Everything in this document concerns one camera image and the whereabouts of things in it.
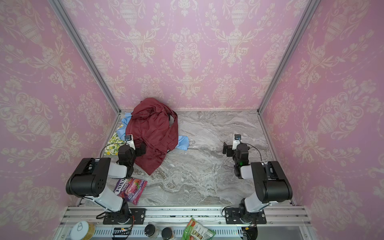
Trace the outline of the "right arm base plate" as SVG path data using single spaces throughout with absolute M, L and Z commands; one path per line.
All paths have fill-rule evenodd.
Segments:
M 222 209 L 222 216 L 226 219 L 226 224 L 246 224 L 259 225 L 266 224 L 266 216 L 264 211 L 258 213 L 248 213 L 239 208 L 225 207 Z

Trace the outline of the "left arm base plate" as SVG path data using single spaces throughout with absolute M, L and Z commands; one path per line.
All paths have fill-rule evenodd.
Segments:
M 104 225 L 142 225 L 146 216 L 146 209 L 129 209 L 123 213 L 106 213 L 103 219 Z

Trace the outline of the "maroon shirt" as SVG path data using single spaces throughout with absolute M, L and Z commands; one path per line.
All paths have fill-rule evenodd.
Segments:
M 166 154 L 178 145 L 178 115 L 157 99 L 146 98 L 134 108 L 126 134 L 133 135 L 136 145 L 146 145 L 146 153 L 137 157 L 135 163 L 152 175 Z

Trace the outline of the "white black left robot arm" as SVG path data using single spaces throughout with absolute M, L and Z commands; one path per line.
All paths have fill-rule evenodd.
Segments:
M 145 153 L 145 144 L 138 148 L 122 145 L 116 163 L 111 158 L 82 159 L 67 181 L 67 194 L 101 206 L 104 212 L 96 218 L 105 225 L 143 224 L 146 210 L 131 210 L 129 204 L 138 203 L 147 185 L 132 176 L 136 158 Z

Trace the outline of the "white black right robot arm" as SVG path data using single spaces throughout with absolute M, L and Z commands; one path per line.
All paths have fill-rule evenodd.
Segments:
M 254 192 L 241 200 L 238 216 L 245 224 L 261 223 L 264 209 L 273 203 L 291 200 L 293 189 L 281 165 L 277 161 L 249 162 L 250 147 L 234 141 L 223 144 L 223 154 L 234 161 L 235 176 L 242 180 L 253 180 Z

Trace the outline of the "light blue cloth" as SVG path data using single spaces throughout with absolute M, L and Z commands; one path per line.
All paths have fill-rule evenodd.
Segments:
M 120 140 L 124 141 L 126 136 L 126 128 L 132 118 L 132 113 L 125 113 L 125 117 L 122 119 L 122 126 L 117 129 L 117 135 Z M 179 136 L 177 149 L 187 151 L 189 147 L 189 138 L 187 136 Z

